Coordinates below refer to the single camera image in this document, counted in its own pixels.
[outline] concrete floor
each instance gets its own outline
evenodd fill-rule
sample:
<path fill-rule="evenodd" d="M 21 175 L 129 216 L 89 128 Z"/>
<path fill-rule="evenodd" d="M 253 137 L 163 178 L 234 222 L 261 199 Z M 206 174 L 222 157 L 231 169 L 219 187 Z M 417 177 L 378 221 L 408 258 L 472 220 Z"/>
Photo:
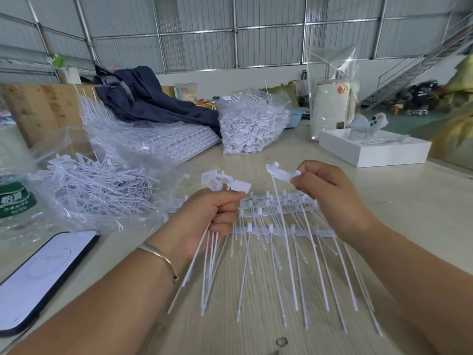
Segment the concrete floor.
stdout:
<path fill-rule="evenodd" d="M 383 129 L 385 131 L 399 134 L 408 134 L 414 128 L 423 126 L 446 116 L 446 113 L 436 110 L 429 111 L 429 113 L 423 117 L 408 116 L 405 113 L 395 116 L 390 110 L 381 108 L 375 110 L 361 110 L 361 114 L 363 114 L 366 118 L 370 118 L 372 115 L 375 115 L 378 112 L 384 112 L 389 122 L 389 124 Z"/>

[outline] hand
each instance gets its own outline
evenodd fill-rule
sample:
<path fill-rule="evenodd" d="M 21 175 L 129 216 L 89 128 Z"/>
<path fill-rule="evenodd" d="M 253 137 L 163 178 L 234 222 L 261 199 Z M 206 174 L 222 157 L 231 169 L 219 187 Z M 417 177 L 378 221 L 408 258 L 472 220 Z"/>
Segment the hand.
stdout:
<path fill-rule="evenodd" d="M 362 235 L 378 221 L 339 167 L 306 160 L 298 167 L 298 171 L 302 174 L 292 178 L 291 183 L 317 200 L 323 215 L 342 240 Z"/>
<path fill-rule="evenodd" d="M 223 190 L 214 192 L 208 188 L 194 193 L 187 202 L 149 239 L 170 258 L 184 263 L 193 258 L 205 228 L 225 237 L 238 220 L 238 207 L 245 192 Z M 200 252 L 205 251 L 203 243 Z"/>

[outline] navy blue cloth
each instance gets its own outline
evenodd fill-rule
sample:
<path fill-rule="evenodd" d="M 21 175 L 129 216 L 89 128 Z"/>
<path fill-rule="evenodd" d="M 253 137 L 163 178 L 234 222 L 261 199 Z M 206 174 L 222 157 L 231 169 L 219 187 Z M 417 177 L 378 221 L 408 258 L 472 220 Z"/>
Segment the navy blue cloth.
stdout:
<path fill-rule="evenodd" d="M 115 76 L 130 88 L 134 101 L 127 96 L 122 86 L 97 87 L 103 104 L 110 108 L 118 119 L 125 122 L 151 121 L 162 123 L 184 122 L 209 126 L 219 137 L 219 112 L 181 101 L 163 93 L 161 84 L 147 66 L 124 69 Z"/>

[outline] bottle label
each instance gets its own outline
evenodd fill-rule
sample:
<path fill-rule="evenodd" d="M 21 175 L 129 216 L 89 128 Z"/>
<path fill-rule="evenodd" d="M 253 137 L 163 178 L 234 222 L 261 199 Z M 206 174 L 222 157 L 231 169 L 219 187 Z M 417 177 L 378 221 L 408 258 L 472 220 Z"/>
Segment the bottle label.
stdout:
<path fill-rule="evenodd" d="M 0 219 L 27 211 L 37 200 L 20 182 L 0 185 Z"/>

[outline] white cardboard box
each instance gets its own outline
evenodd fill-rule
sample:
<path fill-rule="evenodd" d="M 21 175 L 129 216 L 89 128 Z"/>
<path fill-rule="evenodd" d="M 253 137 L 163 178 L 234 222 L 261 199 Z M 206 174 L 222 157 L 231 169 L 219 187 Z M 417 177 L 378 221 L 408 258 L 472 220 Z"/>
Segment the white cardboard box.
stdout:
<path fill-rule="evenodd" d="M 358 168 L 425 163 L 432 144 L 413 137 L 407 137 L 402 144 L 361 144 L 350 141 L 349 134 L 350 129 L 322 131 L 319 146 Z M 375 133 L 376 138 L 400 136 L 383 130 Z"/>

